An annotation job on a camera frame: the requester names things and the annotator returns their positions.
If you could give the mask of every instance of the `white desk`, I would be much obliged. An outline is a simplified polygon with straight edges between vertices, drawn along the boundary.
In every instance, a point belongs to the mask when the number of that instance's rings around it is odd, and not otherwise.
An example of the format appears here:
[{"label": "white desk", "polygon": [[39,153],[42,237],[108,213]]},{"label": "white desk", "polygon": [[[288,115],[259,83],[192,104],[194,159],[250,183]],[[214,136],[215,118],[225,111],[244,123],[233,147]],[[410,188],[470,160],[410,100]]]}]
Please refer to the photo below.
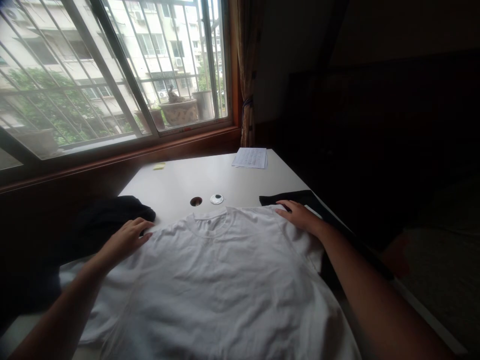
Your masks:
[{"label": "white desk", "polygon": [[[162,170],[153,170],[155,164],[145,165],[120,195],[133,195],[151,207],[156,212],[153,230],[157,230],[190,213],[209,213],[224,206],[257,207],[261,206],[259,196],[309,189],[273,150],[267,150],[267,156],[267,169],[233,167],[235,154],[168,161]],[[210,203],[214,194],[223,195],[222,204]],[[202,198],[199,206],[190,205],[195,197]]]},{"label": "white desk", "polygon": [[[257,207],[261,205],[259,196],[309,190],[273,150],[268,150],[267,156],[268,169],[233,167],[235,154],[168,161],[162,170],[153,170],[155,164],[145,165],[120,195],[133,195],[156,212],[155,227],[151,229],[155,231],[192,212],[208,213],[224,206]],[[222,204],[210,203],[214,194],[223,195]],[[199,206],[190,205],[190,200],[195,197],[202,198]],[[318,200],[338,219],[320,198]],[[454,352],[464,353],[461,344],[406,289],[399,292]],[[335,296],[352,327],[363,359],[374,359],[347,300],[341,292]],[[0,346],[7,354],[15,349],[40,317],[39,314],[20,316],[12,324],[0,340]],[[82,347],[77,350],[74,359],[97,359],[99,354],[98,349]]]}]

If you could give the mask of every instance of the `white paper sheet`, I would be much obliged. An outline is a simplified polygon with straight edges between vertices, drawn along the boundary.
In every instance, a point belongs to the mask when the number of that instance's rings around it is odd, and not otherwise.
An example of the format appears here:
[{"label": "white paper sheet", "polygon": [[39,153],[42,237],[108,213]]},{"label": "white paper sheet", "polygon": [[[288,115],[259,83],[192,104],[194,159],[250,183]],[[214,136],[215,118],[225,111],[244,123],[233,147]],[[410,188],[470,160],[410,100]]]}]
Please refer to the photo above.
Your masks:
[{"label": "white paper sheet", "polygon": [[268,166],[267,149],[241,147],[231,165],[237,168],[266,169]]}]

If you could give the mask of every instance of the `sticky note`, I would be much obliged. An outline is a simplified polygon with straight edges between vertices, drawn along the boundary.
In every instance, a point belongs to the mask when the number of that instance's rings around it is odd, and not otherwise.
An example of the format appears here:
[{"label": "sticky note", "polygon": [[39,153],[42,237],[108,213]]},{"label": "sticky note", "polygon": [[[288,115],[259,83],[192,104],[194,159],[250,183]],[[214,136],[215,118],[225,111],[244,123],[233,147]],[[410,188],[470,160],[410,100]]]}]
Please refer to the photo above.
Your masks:
[{"label": "sticky note", "polygon": [[153,170],[162,170],[164,167],[165,167],[165,163],[164,162],[159,162],[158,164],[155,164]]}]

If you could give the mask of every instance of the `black cloth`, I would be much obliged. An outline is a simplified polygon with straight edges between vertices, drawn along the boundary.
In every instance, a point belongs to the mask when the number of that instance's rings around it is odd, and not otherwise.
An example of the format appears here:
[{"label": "black cloth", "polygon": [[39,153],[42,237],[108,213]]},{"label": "black cloth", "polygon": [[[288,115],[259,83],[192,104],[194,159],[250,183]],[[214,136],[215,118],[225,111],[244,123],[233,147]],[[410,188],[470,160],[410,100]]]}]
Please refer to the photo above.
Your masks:
[{"label": "black cloth", "polygon": [[95,202],[82,210],[73,223],[71,237],[57,253],[55,265],[63,265],[97,253],[128,220],[153,222],[155,211],[135,196],[118,196]]},{"label": "black cloth", "polygon": [[1,325],[18,315],[48,309],[61,294],[61,265],[97,253],[128,220],[143,218],[153,222],[155,216],[155,211],[134,196],[100,200],[82,210],[70,235],[53,246],[34,273],[30,271],[2,281],[8,298],[6,306],[0,309]]},{"label": "black cloth", "polygon": [[[345,236],[350,244],[367,260],[385,279],[394,278],[390,270],[364,245],[361,239],[357,238],[348,230],[335,216],[332,215],[317,199],[311,190],[284,192],[274,196],[260,196],[262,206],[274,205],[279,200],[293,200],[302,205],[308,205],[315,210],[324,221],[335,227]],[[339,278],[330,262],[329,256],[325,253],[321,265],[321,277],[332,290],[341,289]]]}]

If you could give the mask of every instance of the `curtain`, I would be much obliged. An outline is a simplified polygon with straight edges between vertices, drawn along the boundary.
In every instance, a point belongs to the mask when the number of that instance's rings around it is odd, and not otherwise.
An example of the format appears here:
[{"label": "curtain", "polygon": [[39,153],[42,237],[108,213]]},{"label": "curtain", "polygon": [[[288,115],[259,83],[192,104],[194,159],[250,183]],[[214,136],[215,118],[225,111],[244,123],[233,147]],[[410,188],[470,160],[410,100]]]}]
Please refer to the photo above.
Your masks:
[{"label": "curtain", "polygon": [[265,11],[265,0],[236,0],[236,38],[240,88],[243,98],[240,146],[250,147],[255,140],[254,87]]}]

